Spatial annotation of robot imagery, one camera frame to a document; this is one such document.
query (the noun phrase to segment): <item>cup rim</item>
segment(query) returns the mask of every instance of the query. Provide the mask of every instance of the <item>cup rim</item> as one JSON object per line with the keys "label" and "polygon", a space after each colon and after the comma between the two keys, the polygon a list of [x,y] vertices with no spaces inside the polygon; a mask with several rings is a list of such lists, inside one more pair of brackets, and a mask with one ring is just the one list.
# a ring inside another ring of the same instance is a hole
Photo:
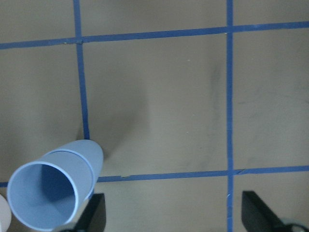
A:
{"label": "cup rim", "polygon": [[11,211],[14,213],[14,215],[17,217],[17,219],[19,221],[21,221],[23,224],[25,224],[26,226],[32,228],[32,229],[35,229],[35,230],[38,230],[38,231],[52,231],[54,228],[49,228],[49,229],[43,229],[43,228],[38,228],[38,227],[35,227],[35,226],[32,226],[30,225],[29,223],[27,223],[26,221],[24,221],[20,216],[19,214],[16,212],[16,210],[14,209],[13,207],[13,204],[12,204],[12,201],[11,201],[11,187],[12,187],[12,180],[17,176],[17,174],[24,168],[28,167],[28,166],[32,166],[32,165],[37,165],[37,164],[43,164],[43,165],[47,165],[47,166],[51,166],[53,168],[56,168],[57,170],[59,170],[61,173],[64,174],[64,176],[69,180],[69,182],[71,183],[71,186],[73,188],[73,191],[74,191],[74,197],[75,197],[75,204],[74,204],[74,209],[70,215],[70,217],[64,222],[64,224],[70,222],[77,210],[78,210],[78,202],[79,202],[79,196],[78,196],[78,191],[77,191],[77,188],[73,182],[73,179],[71,178],[71,176],[65,171],[63,170],[62,168],[60,168],[58,165],[55,165],[53,163],[49,163],[49,162],[46,162],[46,161],[32,161],[32,162],[29,162],[29,163],[26,163],[22,166],[20,166],[18,169],[16,169],[16,171],[13,173],[13,175],[11,176],[9,182],[8,182],[8,187],[7,187],[7,200],[8,200],[8,203],[9,203],[9,206],[11,208]]}
{"label": "cup rim", "polygon": [[91,196],[92,190],[94,189],[94,187],[95,187],[95,185],[97,183],[97,180],[95,179],[95,171],[94,171],[92,165],[90,164],[89,160],[86,157],[84,157],[81,153],[76,152],[74,150],[65,149],[65,148],[58,148],[58,149],[52,150],[52,151],[46,153],[45,155],[43,155],[42,157],[50,155],[52,153],[56,153],[56,152],[70,152],[70,153],[73,153],[73,154],[79,156],[80,158],[82,158],[86,162],[86,164],[88,165],[88,167],[89,167],[89,169],[91,171],[92,185],[91,185],[89,193],[87,194],[87,196],[84,199],[84,201],[87,200]]}

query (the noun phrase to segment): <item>plastic cup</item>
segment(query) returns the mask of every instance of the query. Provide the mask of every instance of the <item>plastic cup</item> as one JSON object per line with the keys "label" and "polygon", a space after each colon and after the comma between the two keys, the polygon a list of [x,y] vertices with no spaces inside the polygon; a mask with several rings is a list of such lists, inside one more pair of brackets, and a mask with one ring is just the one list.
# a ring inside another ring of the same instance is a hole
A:
{"label": "plastic cup", "polygon": [[78,140],[21,166],[8,183],[12,212],[39,231],[70,222],[93,192],[102,165],[100,146]]}
{"label": "plastic cup", "polygon": [[4,197],[0,195],[0,232],[6,232],[11,224],[12,214]]}

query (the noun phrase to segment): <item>floor tile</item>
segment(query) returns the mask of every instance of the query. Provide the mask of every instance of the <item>floor tile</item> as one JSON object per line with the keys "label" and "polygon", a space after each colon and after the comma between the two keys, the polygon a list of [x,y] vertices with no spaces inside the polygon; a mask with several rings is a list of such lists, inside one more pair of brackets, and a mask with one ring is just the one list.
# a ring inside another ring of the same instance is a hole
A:
{"label": "floor tile", "polygon": [[241,223],[241,194],[253,190],[283,221],[309,221],[309,173],[279,173],[235,177],[234,231],[246,232]]}
{"label": "floor tile", "polygon": [[235,168],[309,164],[309,30],[235,35]]}
{"label": "floor tile", "polygon": [[225,0],[82,0],[83,35],[225,26]]}
{"label": "floor tile", "polygon": [[102,175],[226,169],[225,36],[84,46]]}
{"label": "floor tile", "polygon": [[233,2],[235,25],[309,20],[307,0],[235,0]]}
{"label": "floor tile", "polygon": [[0,181],[82,133],[74,45],[0,51]]}
{"label": "floor tile", "polygon": [[100,183],[105,232],[226,231],[226,177]]}
{"label": "floor tile", "polygon": [[1,1],[0,43],[75,36],[72,1]]}

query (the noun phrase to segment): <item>blue painter's tape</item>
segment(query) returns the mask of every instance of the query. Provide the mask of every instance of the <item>blue painter's tape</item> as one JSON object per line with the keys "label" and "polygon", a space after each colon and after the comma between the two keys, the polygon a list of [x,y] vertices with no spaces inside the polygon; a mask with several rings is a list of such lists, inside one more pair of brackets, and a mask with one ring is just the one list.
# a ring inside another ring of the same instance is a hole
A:
{"label": "blue painter's tape", "polygon": [[36,40],[36,41],[24,41],[13,43],[0,43],[0,50],[10,48],[24,48],[24,47],[44,47],[53,46],[58,44],[75,44],[75,38],[54,39],[54,40]]}
{"label": "blue painter's tape", "polygon": [[226,149],[227,149],[227,231],[233,232],[233,0],[226,0]]}
{"label": "blue painter's tape", "polygon": [[300,29],[300,28],[309,28],[309,21],[294,22],[294,23],[268,23],[268,24],[233,26],[230,28],[230,32],[247,32],[247,31],[277,30],[277,29]]}
{"label": "blue painter's tape", "polygon": [[290,166],[290,167],[272,167],[272,168],[249,168],[235,170],[235,175],[245,174],[267,174],[267,173],[291,173],[291,172],[308,172],[309,165],[306,166]]}
{"label": "blue painter's tape", "polygon": [[208,171],[208,172],[191,172],[191,173],[142,174],[142,175],[130,175],[127,177],[103,176],[98,178],[98,182],[180,179],[180,178],[197,178],[197,177],[226,176],[226,175],[227,171]]}
{"label": "blue painter's tape", "polygon": [[226,0],[226,24],[233,26],[233,0]]}
{"label": "blue painter's tape", "polygon": [[115,35],[96,35],[96,36],[84,36],[83,38],[84,38],[84,43],[90,43],[90,42],[144,40],[144,39],[154,39],[154,38],[211,35],[211,34],[220,34],[224,32],[226,32],[226,27],[153,31],[153,32],[141,32],[141,33],[129,33],[129,34],[115,34]]}
{"label": "blue painter's tape", "polygon": [[76,53],[77,53],[78,75],[79,75],[79,88],[80,88],[81,104],[82,104],[84,139],[90,139],[89,125],[88,125],[86,81],[85,81],[85,73],[84,73],[84,55],[83,55],[83,39],[82,39],[82,27],[81,27],[81,10],[80,10],[79,0],[73,0],[73,6],[74,6]]}
{"label": "blue painter's tape", "polygon": [[82,104],[84,139],[90,139],[89,125],[88,125],[86,82],[84,74],[84,55],[83,55],[82,44],[76,45],[76,52],[77,52],[78,74],[79,74],[79,87],[80,87],[81,104]]}
{"label": "blue painter's tape", "polygon": [[0,182],[0,188],[8,187],[8,182]]}
{"label": "blue painter's tape", "polygon": [[240,26],[204,28],[204,29],[141,32],[141,33],[116,34],[116,35],[94,35],[94,36],[84,36],[84,37],[81,36],[81,29],[77,29],[75,30],[75,33],[78,35],[76,38],[0,43],[0,50],[10,49],[10,48],[53,46],[53,45],[59,45],[59,44],[73,44],[73,43],[82,44],[82,43],[91,43],[91,42],[143,40],[143,39],[155,39],[155,38],[222,34],[222,33],[229,33],[229,32],[247,32],[247,31],[300,29],[300,28],[309,28],[309,21],[294,22],[294,23],[240,25]]}
{"label": "blue painter's tape", "polygon": [[82,23],[81,23],[81,9],[79,0],[73,0],[74,6],[74,23],[75,23],[75,36],[82,36]]}

